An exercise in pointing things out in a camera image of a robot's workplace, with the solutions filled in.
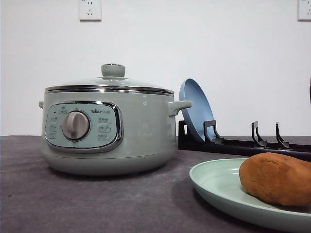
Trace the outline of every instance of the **electric hot pot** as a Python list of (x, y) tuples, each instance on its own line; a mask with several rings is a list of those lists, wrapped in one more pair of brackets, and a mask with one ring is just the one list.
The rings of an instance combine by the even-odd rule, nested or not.
[(52, 168), (80, 175), (136, 173), (165, 164), (176, 150), (175, 115), (191, 101), (125, 78), (125, 67), (102, 66), (102, 77), (45, 89), (41, 152)]

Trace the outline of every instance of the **dough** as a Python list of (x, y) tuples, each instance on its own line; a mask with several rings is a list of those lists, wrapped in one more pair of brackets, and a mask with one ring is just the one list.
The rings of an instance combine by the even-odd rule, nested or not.
[(311, 163), (277, 153), (245, 160), (239, 170), (243, 188), (266, 202), (305, 206), (311, 203)]

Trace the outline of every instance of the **gray countertop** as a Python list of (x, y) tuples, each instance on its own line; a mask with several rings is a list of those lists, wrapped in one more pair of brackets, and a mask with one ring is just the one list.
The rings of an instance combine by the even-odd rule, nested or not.
[(220, 212), (191, 184), (192, 166), (244, 156), (178, 150), (157, 169), (87, 177), (49, 168), (39, 144), (39, 136), (1, 137), (2, 233), (278, 232)]

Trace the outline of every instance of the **green plate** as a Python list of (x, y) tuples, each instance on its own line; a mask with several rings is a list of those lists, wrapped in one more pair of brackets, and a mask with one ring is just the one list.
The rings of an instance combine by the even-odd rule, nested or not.
[(190, 170), (196, 191), (212, 206), (246, 222), (297, 233), (311, 232), (311, 205), (271, 205), (242, 188), (239, 168), (246, 159), (220, 159), (197, 164)]

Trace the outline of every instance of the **electrical socket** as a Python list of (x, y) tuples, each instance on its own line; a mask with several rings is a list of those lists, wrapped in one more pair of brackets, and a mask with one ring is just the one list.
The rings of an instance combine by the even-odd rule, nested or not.
[(311, 0), (298, 0), (298, 21), (311, 21)]
[(101, 0), (79, 0), (80, 21), (101, 21), (102, 1)]

